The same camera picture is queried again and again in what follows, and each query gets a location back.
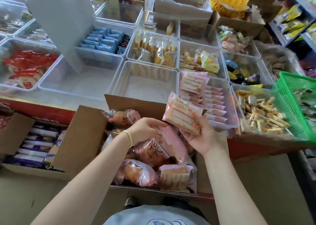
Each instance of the yellow rubber bracelet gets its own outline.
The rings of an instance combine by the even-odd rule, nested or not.
[[[124,130],[123,131],[124,133],[126,133],[128,136],[129,136],[129,138],[130,138],[130,142],[131,142],[131,145],[130,145],[130,148],[133,146],[133,139],[132,139],[132,135],[127,131],[127,130]]]

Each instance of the floor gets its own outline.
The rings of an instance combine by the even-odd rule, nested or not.
[[[314,224],[287,155],[240,163],[235,168],[269,225]],[[30,224],[65,185],[65,181],[21,175],[2,169],[2,224]],[[109,216],[122,209],[126,198],[131,195],[141,204],[159,204],[163,198],[163,194],[152,191],[110,189],[92,224],[103,224]],[[201,201],[189,203],[199,207],[211,225],[219,224],[215,204]]]

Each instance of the shelf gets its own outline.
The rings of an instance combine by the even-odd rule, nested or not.
[[[306,3],[305,0],[295,0],[299,5],[308,12],[313,18],[316,18],[316,6],[310,3]]]
[[[313,49],[313,51],[316,52],[316,44],[310,38],[310,36],[307,35],[306,33],[303,33],[301,36],[304,39],[304,41],[311,47],[311,49]]]
[[[269,23],[271,30],[274,32],[276,37],[278,38],[279,42],[281,43],[282,46],[287,45],[287,41],[284,37],[284,35],[281,33],[281,31],[278,29],[276,23],[274,21]]]

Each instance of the grey t-shirt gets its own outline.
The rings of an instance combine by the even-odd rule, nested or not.
[[[104,225],[210,225],[191,211],[167,206],[143,205],[111,216]]]

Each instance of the person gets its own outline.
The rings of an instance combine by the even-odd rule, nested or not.
[[[201,125],[201,135],[180,131],[204,157],[220,224],[267,225],[241,183],[213,127],[204,117],[194,116]],[[165,126],[166,123],[154,118],[142,118],[128,128],[128,132],[122,132],[52,199],[31,225],[91,224],[131,141],[132,145],[136,145],[156,137],[156,129]],[[126,207],[134,206],[132,203],[133,199],[129,198]],[[192,212],[192,208],[146,205],[116,213],[104,224],[209,225],[205,217]]]

